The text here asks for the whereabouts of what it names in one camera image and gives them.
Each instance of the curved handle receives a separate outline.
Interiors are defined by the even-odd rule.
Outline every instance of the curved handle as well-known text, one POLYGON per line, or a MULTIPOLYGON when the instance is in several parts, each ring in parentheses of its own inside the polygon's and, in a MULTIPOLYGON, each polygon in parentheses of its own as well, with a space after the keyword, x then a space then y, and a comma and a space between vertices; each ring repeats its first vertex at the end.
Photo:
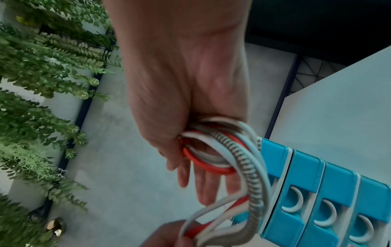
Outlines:
POLYGON ((367 232, 359 237, 350 235, 349 238, 352 242, 363 244, 369 242, 373 238, 373 236, 375 235, 375 229, 372 225, 372 222, 367 217, 361 214, 359 214, 358 217, 362 219, 365 225, 367 226, 367 232))
POLYGON ((303 207, 304 197, 298 188, 291 186, 290 189, 293 190, 297 194, 297 197, 298 197, 297 203, 296 203, 296 205, 294 205, 293 207, 290 207, 290 208, 282 207, 282 211, 284 211, 285 213, 291 214, 291 213, 295 213, 295 212, 299 211, 303 207))
POLYGON ((322 202, 324 202, 329 207, 331 215, 328 219, 324 221, 314 221, 314 224, 319 227, 329 227, 337 220, 337 209, 335 208, 334 204, 329 200, 323 199, 322 202))

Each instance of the hand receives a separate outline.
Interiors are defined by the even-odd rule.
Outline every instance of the hand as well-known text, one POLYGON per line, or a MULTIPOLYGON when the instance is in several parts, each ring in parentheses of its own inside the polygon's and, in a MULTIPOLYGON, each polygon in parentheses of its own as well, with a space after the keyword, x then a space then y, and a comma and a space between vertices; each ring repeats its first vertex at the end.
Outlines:
POLYGON ((194 247, 191 239, 178 239, 183 223, 176 221, 162 225, 140 247, 194 247))
MULTIPOLYGON (((187 186, 190 162, 178 140, 188 121, 248 113, 244 29, 250 1, 106 2, 123 54, 130 106, 141 135, 187 186)), ((212 204, 220 176, 194 167, 199 201, 212 204)), ((226 178, 228 193, 240 189, 226 178)))

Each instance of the finger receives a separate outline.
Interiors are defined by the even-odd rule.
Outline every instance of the finger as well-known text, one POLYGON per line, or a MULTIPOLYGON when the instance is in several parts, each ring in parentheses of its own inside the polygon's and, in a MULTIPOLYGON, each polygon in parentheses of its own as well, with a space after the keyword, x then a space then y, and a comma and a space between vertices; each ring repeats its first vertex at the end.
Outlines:
POLYGON ((194 247, 194 243, 191 239, 183 237, 175 244, 175 247, 194 247))
POLYGON ((196 183, 195 190, 197 192, 197 198, 202 205, 205 205, 203 203, 203 197, 202 197, 202 193, 204 191, 204 185, 205 185, 205 175, 206 175, 206 171, 204 169, 199 168, 198 166, 194 166, 194 178, 196 183))
POLYGON ((225 184, 228 194, 233 194, 240 190, 241 183, 238 174, 233 174, 225 177, 225 184))
POLYGON ((183 154, 179 139, 172 139, 171 141, 164 143, 164 145, 159 145, 157 148, 161 155, 167 158, 166 167, 168 170, 175 170, 182 164, 183 154))
POLYGON ((185 188, 189 184, 190 179, 190 160, 184 159, 178 167, 177 173, 179 186, 185 188))
POLYGON ((175 221, 160 226, 140 247, 172 247, 178 241, 179 231, 185 221, 175 221))
POLYGON ((221 176, 206 172, 205 185, 202 192, 202 204, 209 206, 216 201, 217 193, 220 187, 221 176))

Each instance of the spiral cable wrap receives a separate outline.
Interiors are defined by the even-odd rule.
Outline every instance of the spiral cable wrap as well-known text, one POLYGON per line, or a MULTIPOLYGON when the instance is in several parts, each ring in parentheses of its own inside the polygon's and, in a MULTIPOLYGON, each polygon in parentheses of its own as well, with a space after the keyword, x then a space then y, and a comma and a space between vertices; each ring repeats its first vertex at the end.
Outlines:
MULTIPOLYGON (((231 126, 228 124, 224 125, 224 127, 230 128, 231 126)), ((246 149, 229 138, 227 136, 228 134, 224 134, 225 132, 237 132, 237 128, 231 127, 230 131, 224 131, 226 128, 220 128, 224 133, 220 132, 218 130, 219 128, 212 128, 203 123, 191 123, 189 124, 189 128, 211 136, 233 155, 237 164, 235 169, 237 169, 242 180, 244 180, 242 182, 247 186, 245 192, 248 195, 248 220, 243 224, 224 229, 224 231, 218 232, 218 230, 216 230, 216 234, 213 236, 204 237, 202 240, 200 238, 196 239, 197 247, 208 245, 234 246, 247 243, 258 232, 261 221, 270 204, 271 188, 266 166, 260 154, 256 153, 256 155, 252 155, 249 151, 253 150, 254 153, 255 149, 256 152, 260 152, 261 139, 256 138, 254 141, 254 138, 252 138, 250 144, 253 145, 255 142, 255 145, 251 147, 252 149, 246 149)))

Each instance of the gray floor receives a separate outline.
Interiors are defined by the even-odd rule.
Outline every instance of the gray floor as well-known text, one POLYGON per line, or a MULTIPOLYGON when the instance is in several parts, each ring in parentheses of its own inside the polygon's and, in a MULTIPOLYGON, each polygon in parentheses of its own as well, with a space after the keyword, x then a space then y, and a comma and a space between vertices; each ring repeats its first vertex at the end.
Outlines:
MULTIPOLYGON (((251 44, 246 49, 250 125, 263 136, 294 55, 251 44)), ((82 129, 89 144, 78 149, 67 173, 89 188, 78 193, 88 202, 88 212, 70 205, 52 208, 50 218, 61 216, 68 225, 59 246, 137 246, 160 224, 185 219, 202 207, 193 177, 188 188, 180 189, 176 173, 168 172, 164 159, 141 138, 126 90, 123 72, 105 75, 101 81, 98 91, 110 100, 93 101, 82 129)), ((222 189, 219 197, 224 195, 222 189)))

